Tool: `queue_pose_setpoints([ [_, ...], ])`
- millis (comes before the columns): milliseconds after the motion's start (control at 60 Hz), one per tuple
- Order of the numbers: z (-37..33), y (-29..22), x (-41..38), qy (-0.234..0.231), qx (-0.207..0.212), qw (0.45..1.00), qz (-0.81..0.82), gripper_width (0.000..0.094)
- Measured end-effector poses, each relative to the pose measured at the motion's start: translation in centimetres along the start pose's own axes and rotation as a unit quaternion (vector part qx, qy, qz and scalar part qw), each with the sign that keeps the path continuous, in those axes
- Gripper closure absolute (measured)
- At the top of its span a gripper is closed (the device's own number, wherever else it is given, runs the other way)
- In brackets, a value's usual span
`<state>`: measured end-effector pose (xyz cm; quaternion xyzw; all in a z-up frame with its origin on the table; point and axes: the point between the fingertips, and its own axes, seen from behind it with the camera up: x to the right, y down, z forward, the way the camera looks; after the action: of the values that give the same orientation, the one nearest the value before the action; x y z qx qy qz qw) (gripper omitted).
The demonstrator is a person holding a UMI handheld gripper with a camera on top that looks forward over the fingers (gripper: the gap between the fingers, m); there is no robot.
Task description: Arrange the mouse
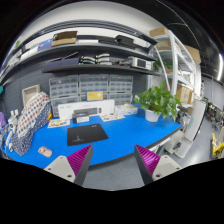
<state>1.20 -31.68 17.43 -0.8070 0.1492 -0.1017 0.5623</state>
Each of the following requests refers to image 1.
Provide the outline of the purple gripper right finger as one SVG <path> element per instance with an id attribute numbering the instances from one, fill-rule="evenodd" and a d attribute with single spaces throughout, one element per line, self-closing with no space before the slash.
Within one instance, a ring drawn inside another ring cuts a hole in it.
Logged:
<path id="1" fill-rule="evenodd" d="M 139 145 L 135 145 L 134 155 L 145 185 L 182 169 L 168 155 L 159 156 Z"/>

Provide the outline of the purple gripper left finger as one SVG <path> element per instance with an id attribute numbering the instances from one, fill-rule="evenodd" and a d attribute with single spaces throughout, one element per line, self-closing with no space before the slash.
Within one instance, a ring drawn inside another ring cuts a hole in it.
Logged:
<path id="1" fill-rule="evenodd" d="M 85 146 L 69 156 L 59 156 L 45 171 L 82 186 L 93 156 L 92 145 Z"/>

